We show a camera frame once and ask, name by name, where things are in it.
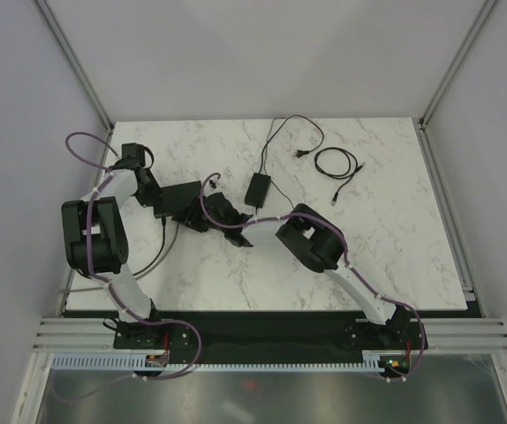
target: glass panel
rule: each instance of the glass panel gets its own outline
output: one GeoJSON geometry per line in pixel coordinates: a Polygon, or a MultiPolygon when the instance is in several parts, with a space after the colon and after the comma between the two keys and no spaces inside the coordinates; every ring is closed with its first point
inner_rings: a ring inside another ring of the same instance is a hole
{"type": "MultiPolygon", "coordinates": [[[[52,372],[62,397],[122,375],[52,372]]],[[[72,405],[47,395],[40,423],[507,423],[489,358],[426,357],[408,382],[332,373],[196,372],[166,382],[124,380],[72,405]]]]}

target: marble table surface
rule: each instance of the marble table surface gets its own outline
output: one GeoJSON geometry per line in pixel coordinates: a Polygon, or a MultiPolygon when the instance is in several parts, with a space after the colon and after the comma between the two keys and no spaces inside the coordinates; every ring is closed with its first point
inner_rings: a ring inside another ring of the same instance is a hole
{"type": "MultiPolygon", "coordinates": [[[[319,140],[306,121],[291,120],[269,145],[267,170],[296,204],[304,202],[338,226],[351,257],[385,294],[423,310],[465,309],[465,298],[426,165],[410,118],[317,119],[322,147],[354,153],[365,166],[330,204],[338,181],[314,168],[314,154],[293,157],[319,140]]],[[[160,186],[203,180],[222,173],[220,189],[240,211],[270,120],[118,123],[112,146],[138,142],[155,155],[160,186]]],[[[108,155],[107,164],[115,162],[108,155]]],[[[327,170],[345,170],[345,158],[324,153],[327,170]]],[[[271,187],[260,216],[284,215],[289,202],[271,187]]],[[[131,198],[121,209],[129,240],[128,264],[143,268],[155,256],[162,226],[152,208],[131,198]]],[[[168,221],[167,243],[175,224],[168,221]]],[[[181,227],[167,260],[139,281],[163,310],[358,310],[333,281],[305,269],[279,242],[264,248],[236,248],[219,231],[181,227]]],[[[75,276],[72,288],[95,283],[75,276]]],[[[67,309],[113,309],[103,291],[72,293],[67,309]]]]}

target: power adapter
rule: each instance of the power adapter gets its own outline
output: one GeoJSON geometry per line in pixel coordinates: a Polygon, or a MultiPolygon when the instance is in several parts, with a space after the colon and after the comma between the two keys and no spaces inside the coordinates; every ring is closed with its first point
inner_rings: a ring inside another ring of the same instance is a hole
{"type": "Polygon", "coordinates": [[[250,186],[247,188],[244,203],[254,208],[263,208],[265,198],[268,196],[269,186],[271,185],[271,177],[255,172],[252,175],[250,186]]]}

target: gray wall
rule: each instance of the gray wall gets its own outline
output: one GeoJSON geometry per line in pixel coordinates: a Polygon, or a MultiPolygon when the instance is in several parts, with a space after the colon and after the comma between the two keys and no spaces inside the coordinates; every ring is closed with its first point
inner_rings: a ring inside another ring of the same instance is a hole
{"type": "MultiPolygon", "coordinates": [[[[75,129],[103,133],[30,1],[0,0],[0,423],[63,280],[60,204],[95,175],[64,148],[75,129]]],[[[87,140],[78,149],[99,157],[87,140]]]]}
{"type": "Polygon", "coordinates": [[[430,126],[481,300],[507,323],[507,1],[430,126]]]}
{"type": "Polygon", "coordinates": [[[118,121],[418,116],[482,0],[48,0],[118,121]]]}

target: gray cable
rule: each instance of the gray cable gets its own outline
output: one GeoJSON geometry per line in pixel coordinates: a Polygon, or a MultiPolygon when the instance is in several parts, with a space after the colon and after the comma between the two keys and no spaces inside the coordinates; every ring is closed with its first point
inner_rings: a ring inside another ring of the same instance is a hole
{"type": "MultiPolygon", "coordinates": [[[[177,240],[178,234],[179,234],[179,224],[177,224],[177,227],[175,227],[175,235],[173,236],[173,240],[171,241],[171,243],[167,247],[167,250],[165,251],[165,253],[157,260],[157,262],[154,265],[151,266],[151,268],[147,269],[146,272],[136,276],[135,277],[136,281],[140,280],[142,277],[146,276],[151,271],[156,269],[159,266],[159,264],[165,260],[165,258],[167,257],[167,255],[169,254],[169,252],[171,251],[173,246],[175,246],[175,241],[177,240]]],[[[59,292],[63,293],[63,294],[69,294],[69,293],[80,293],[80,292],[95,292],[97,290],[102,290],[102,287],[99,285],[98,287],[88,287],[86,289],[63,289],[63,290],[60,290],[59,292]]]]}

